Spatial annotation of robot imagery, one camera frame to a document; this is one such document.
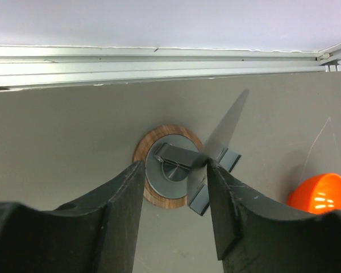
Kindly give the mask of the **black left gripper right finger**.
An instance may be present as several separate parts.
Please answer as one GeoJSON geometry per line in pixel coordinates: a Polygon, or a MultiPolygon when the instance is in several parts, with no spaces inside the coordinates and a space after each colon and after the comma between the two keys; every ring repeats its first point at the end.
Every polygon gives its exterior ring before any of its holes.
{"type": "Polygon", "coordinates": [[[217,258],[224,272],[341,272],[341,210],[310,214],[207,163],[217,258]]]}

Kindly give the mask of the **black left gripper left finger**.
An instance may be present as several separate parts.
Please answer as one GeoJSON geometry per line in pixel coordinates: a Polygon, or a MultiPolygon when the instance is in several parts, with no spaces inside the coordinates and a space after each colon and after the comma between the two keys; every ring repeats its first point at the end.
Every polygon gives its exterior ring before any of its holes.
{"type": "Polygon", "coordinates": [[[144,184],[137,161],[55,210],[0,202],[0,272],[131,272],[144,184]]]}

